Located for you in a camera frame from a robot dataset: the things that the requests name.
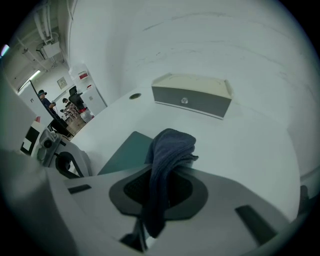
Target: door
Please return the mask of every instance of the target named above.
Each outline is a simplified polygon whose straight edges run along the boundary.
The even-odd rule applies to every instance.
[[[28,81],[27,84],[18,92],[19,97],[28,105],[28,107],[36,114],[37,117],[40,117],[40,123],[47,127],[53,120],[53,117],[41,103],[38,95],[36,94],[35,89],[32,86],[31,81]]]

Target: fluorescent light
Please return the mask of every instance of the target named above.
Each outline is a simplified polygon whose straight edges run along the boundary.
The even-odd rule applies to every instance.
[[[33,79],[36,75],[38,75],[40,73],[40,70],[38,70],[37,72],[35,72],[19,89],[18,92],[31,80]]]
[[[5,44],[3,47],[2,47],[2,50],[1,50],[1,57],[3,55],[6,54],[6,52],[9,50],[9,46],[7,44]]]
[[[38,70],[37,72],[35,72],[28,80],[31,80],[32,78],[34,78],[36,75],[38,75],[40,73],[40,70]]]

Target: small hole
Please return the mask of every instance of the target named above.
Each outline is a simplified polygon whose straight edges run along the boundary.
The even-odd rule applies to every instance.
[[[141,93],[135,93],[135,94],[131,95],[131,96],[129,97],[129,99],[130,99],[130,100],[134,100],[134,99],[136,99],[136,98],[139,98],[140,96],[141,96]]]

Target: cap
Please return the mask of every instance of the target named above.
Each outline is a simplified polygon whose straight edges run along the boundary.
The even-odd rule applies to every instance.
[[[39,92],[38,92],[38,95],[41,95],[41,94],[43,94],[44,93],[44,95],[47,95],[47,93],[44,91],[44,90],[40,90]]]

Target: wooden floor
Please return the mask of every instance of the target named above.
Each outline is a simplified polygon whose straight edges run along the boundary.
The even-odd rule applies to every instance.
[[[73,136],[76,135],[86,125],[86,123],[83,121],[83,119],[80,116],[78,117],[78,119],[73,119],[73,120],[70,120],[70,118],[68,118],[66,123],[68,124],[67,130]]]

